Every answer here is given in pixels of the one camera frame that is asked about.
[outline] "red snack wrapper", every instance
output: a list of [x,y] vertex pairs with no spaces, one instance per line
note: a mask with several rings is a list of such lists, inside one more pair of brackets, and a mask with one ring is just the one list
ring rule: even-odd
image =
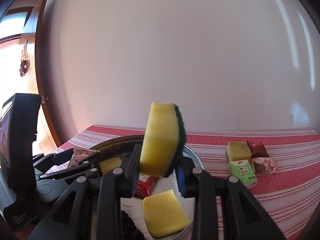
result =
[[153,186],[155,185],[155,182],[156,177],[140,173],[138,180],[138,188],[135,195],[141,198],[149,197],[151,195],[151,191],[153,189]]
[[254,144],[250,141],[247,141],[248,147],[251,151],[251,159],[263,157],[263,158],[269,158],[270,156],[267,153],[266,148],[264,147],[263,143]]

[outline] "sunlight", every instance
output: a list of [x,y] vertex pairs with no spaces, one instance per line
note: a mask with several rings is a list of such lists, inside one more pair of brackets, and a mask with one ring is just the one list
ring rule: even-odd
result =
[[293,116],[293,126],[301,127],[309,125],[309,117],[307,111],[297,102],[291,104],[291,114]]
[[27,12],[4,16],[0,22],[0,39],[23,32]]
[[299,70],[298,48],[297,48],[296,38],[294,36],[294,32],[293,32],[293,28],[292,28],[292,24],[291,24],[288,12],[286,11],[282,0],[276,0],[276,3],[278,5],[285,29],[287,30],[292,64],[296,70]]
[[299,19],[301,21],[304,36],[306,38],[308,58],[309,58],[309,69],[310,69],[310,87],[311,87],[311,90],[313,91],[313,90],[315,90],[315,87],[316,87],[316,77],[315,77],[315,60],[313,57],[311,36],[310,36],[309,30],[308,30],[308,27],[306,25],[304,18],[302,17],[302,15],[298,11],[297,11],[297,14],[298,14]]
[[10,107],[12,105],[12,101],[10,101],[9,103],[7,103],[4,107],[1,107],[1,117],[0,117],[0,122],[2,121],[2,118],[4,117],[4,115],[9,111]]
[[19,73],[22,46],[19,40],[9,41],[0,45],[0,105],[2,106],[15,93],[25,93],[27,79]]

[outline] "metal screw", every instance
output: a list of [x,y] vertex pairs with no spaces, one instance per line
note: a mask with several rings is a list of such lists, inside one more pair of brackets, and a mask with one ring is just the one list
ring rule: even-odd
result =
[[123,172],[123,169],[121,169],[121,168],[115,168],[115,169],[113,169],[113,171],[112,171],[114,174],[121,174],[122,172]]
[[194,174],[200,174],[200,173],[202,172],[202,169],[199,168],[199,167],[195,167],[195,168],[192,169],[192,172],[193,172]]
[[84,183],[87,180],[87,178],[85,176],[80,176],[76,179],[76,181],[78,183]]
[[231,183],[237,183],[238,180],[239,180],[239,179],[238,179],[236,176],[230,176],[230,177],[229,177],[229,181],[230,181]]

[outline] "candy wrapper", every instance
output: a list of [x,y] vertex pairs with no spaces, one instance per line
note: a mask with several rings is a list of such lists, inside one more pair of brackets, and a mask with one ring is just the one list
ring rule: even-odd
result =
[[156,177],[144,175],[140,173],[138,180],[138,188],[136,191],[136,196],[141,198],[149,197],[151,195],[151,191],[156,183]]
[[84,160],[88,156],[95,154],[98,152],[97,150],[91,150],[91,149],[85,149],[79,146],[73,147],[73,155],[70,159],[70,162],[68,164],[67,168],[77,166],[80,161]]
[[247,144],[251,151],[251,159],[258,158],[258,157],[264,157],[264,158],[270,157],[267,153],[266,148],[262,143],[254,144],[250,141],[247,141]]
[[251,159],[252,168],[255,173],[271,174],[277,172],[274,158],[253,158]]

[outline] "white wall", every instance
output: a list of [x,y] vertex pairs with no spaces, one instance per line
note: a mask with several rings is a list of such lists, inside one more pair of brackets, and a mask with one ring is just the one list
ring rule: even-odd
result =
[[320,35],[298,0],[48,0],[44,17],[62,140],[143,128],[152,101],[187,130],[320,128]]

